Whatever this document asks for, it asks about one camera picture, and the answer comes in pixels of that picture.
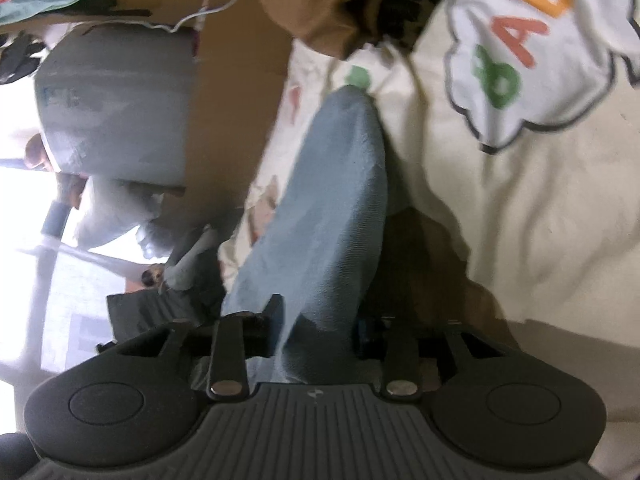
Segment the cream bear print duvet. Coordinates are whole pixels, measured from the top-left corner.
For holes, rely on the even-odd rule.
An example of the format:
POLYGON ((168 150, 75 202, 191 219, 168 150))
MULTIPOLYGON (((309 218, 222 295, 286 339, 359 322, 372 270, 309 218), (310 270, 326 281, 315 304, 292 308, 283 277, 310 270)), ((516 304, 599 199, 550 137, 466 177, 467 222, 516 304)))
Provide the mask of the cream bear print duvet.
POLYGON ((320 96, 366 70, 418 209, 449 232, 525 348, 608 407, 594 454, 639 474, 639 0, 445 0, 407 61, 296 40, 292 126, 247 203, 283 186, 320 96))

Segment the grey wrapped box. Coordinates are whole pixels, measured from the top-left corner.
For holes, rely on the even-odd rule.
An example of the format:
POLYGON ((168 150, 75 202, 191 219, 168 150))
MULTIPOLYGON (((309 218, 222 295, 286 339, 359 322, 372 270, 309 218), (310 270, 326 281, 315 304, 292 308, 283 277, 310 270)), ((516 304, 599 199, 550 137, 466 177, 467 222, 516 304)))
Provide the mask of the grey wrapped box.
POLYGON ((53 165, 66 174, 178 188, 195 78, 187 32, 125 24, 75 28, 35 76, 53 165))

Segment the light blue denim pants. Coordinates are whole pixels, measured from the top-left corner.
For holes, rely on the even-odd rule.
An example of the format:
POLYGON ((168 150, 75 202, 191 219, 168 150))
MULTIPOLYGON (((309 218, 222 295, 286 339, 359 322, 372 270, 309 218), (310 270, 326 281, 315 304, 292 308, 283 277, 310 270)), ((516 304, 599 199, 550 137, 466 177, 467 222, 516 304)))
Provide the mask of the light blue denim pants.
POLYGON ((372 382, 352 353, 352 326, 374 277, 387 211, 383 128, 373 100, 345 86, 312 121, 265 234, 239 270, 222 310, 261 311, 283 299, 270 359, 247 363, 260 382, 372 382))

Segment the small doll head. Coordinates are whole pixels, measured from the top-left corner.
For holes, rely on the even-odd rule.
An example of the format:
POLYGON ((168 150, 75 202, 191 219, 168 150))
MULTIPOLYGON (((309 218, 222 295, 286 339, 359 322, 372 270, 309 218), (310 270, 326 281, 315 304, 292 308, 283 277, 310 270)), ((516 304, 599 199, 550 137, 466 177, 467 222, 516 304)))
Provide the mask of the small doll head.
POLYGON ((154 263, 148 266, 141 274, 140 281, 146 288, 162 288, 164 284, 163 263, 154 263))

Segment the brown cardboard sheet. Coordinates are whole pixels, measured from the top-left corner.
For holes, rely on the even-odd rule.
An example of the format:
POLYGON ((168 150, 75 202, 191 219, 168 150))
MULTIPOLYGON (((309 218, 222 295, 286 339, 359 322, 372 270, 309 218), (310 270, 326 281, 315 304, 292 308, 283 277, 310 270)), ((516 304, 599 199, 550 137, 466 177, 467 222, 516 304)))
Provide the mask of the brown cardboard sheet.
MULTIPOLYGON (((160 222, 171 229, 196 226, 239 207, 276 119, 286 78, 291 37, 268 18, 257 0, 115 0, 114 16, 53 14, 18 26, 140 25, 192 38, 196 78, 184 144, 184 181, 157 186, 167 196, 160 222)), ((51 50, 28 65, 32 78, 51 50)))

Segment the dark grey blanket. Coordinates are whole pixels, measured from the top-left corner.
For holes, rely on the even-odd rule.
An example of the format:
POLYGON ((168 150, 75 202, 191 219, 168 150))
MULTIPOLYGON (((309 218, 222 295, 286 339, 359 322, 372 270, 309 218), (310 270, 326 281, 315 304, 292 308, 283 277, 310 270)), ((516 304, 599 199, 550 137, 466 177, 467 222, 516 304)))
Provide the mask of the dark grey blanket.
POLYGON ((114 344, 140 336, 171 322, 189 322, 195 327, 212 324, 220 315, 226 290, 222 284, 215 290, 196 289, 187 292, 147 288, 137 292, 106 298, 108 320, 114 344))

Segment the white plastic bag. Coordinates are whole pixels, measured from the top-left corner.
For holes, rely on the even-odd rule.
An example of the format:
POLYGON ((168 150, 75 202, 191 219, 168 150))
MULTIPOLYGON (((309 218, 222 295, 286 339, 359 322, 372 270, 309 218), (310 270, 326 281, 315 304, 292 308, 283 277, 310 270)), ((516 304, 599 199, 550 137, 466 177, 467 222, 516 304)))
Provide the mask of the white plastic bag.
POLYGON ((163 201, 164 190, 154 185, 90 177, 79 205, 77 247, 96 249, 134 231, 143 258, 168 257, 174 240, 168 229, 156 223, 163 201))

